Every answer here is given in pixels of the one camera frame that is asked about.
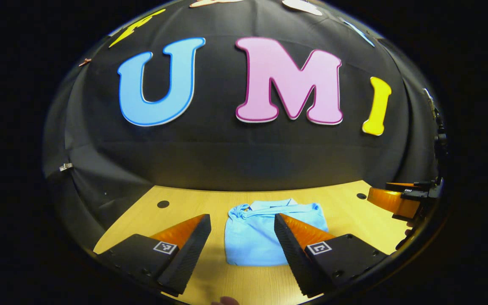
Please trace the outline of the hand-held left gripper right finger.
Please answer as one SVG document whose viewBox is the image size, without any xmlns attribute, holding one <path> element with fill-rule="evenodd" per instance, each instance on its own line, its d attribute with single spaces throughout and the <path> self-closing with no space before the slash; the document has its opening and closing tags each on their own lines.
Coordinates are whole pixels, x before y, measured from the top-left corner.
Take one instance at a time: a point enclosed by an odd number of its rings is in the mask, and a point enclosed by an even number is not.
<svg viewBox="0 0 488 305">
<path fill-rule="evenodd" d="M 387 258 L 354 234 L 334 236 L 283 213 L 274 232 L 303 295 L 341 291 Z"/>
</svg>

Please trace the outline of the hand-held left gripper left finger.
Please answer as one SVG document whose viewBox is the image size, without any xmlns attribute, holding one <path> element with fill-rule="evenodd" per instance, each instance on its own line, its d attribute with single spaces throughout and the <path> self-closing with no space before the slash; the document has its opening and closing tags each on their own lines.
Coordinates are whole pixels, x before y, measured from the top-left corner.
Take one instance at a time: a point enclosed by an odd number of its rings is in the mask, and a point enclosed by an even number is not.
<svg viewBox="0 0 488 305">
<path fill-rule="evenodd" d="M 151 290 L 183 294 L 211 233 L 201 214 L 152 236 L 132 234 L 97 255 L 103 265 Z"/>
</svg>

